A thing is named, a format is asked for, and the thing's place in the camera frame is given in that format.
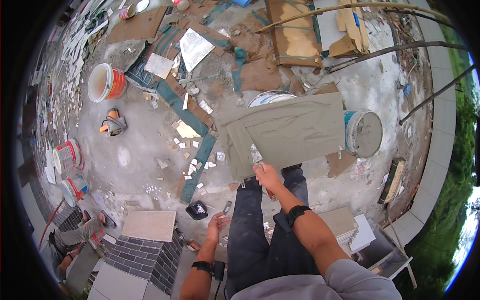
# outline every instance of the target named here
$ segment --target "right arm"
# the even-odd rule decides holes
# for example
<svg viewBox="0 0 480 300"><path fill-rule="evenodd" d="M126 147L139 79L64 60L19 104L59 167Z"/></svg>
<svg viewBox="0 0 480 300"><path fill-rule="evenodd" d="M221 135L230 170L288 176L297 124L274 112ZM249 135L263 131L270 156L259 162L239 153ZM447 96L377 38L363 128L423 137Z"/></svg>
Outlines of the right arm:
<svg viewBox="0 0 480 300"><path fill-rule="evenodd" d="M257 180L260 185L271 190L277 196L285 214L288 214L294 206L304 205L280 182L273 166L264 162L260 162L260 164L263 169L257 166L253 167L257 174ZM293 231L300 243L312 255L323 276L333 262L342 258L351 259L340 248L335 235L327 224L311 210L305 211L295 220Z"/></svg>

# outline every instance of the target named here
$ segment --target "left arm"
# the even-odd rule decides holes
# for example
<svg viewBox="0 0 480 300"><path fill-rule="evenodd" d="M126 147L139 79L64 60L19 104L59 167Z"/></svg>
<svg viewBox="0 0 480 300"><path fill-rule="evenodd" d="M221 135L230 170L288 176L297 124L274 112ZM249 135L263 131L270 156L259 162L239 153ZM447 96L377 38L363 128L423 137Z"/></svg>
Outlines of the left arm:
<svg viewBox="0 0 480 300"><path fill-rule="evenodd" d="M220 232L227 227L230 217L219 219L225 213L215 214L207 228L207 239L198 252L196 262L204 261L213 264L215 249L218 245ZM210 295L212 277L205 271L192 268L188 273L180 290L180 300L207 300Z"/></svg>

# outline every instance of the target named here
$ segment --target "greenery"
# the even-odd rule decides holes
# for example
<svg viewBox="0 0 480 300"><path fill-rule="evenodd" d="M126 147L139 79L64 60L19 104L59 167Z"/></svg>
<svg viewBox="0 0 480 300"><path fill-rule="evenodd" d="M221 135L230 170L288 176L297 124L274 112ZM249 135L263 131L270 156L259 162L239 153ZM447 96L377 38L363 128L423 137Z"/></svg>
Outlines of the greenery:
<svg viewBox="0 0 480 300"><path fill-rule="evenodd" d="M453 29L443 25L441 28L447 42L463 43ZM465 51L449 49L449 55L454 77L470 66ZM405 247L407 254L413 256L411 266L418 287L413 289L407 271L394 279L404 299L439 299L455 268L452 257L467 218L467 200L476 183L472 176L477 121L473 87L471 75L456 85L455 142L447 177L427 223Z"/></svg>

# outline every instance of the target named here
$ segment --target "angle grinder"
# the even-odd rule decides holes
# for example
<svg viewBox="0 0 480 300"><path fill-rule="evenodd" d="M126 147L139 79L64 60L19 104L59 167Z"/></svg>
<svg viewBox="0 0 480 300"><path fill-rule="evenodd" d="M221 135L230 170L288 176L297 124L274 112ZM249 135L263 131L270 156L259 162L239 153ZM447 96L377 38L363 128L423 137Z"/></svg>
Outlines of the angle grinder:
<svg viewBox="0 0 480 300"><path fill-rule="evenodd" d="M119 116L118 109L114 106L107 111L106 120L102 121L100 132L108 132L109 136L116 136L127 129L124 117Z"/></svg>

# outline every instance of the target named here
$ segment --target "black pants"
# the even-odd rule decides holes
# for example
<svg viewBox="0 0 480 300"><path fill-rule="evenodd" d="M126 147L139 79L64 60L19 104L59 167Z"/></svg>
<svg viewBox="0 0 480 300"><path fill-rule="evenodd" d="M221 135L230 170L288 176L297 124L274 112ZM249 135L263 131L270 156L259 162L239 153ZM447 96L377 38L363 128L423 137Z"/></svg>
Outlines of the black pants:
<svg viewBox="0 0 480 300"><path fill-rule="evenodd" d="M308 205L307 183L298 166L282 169L284 186ZM320 272L313 257L293 231L286 232L285 213L276 214L271 245L264 235L262 187L255 177L237 189L237 199L228 235L227 295L267 279Z"/></svg>

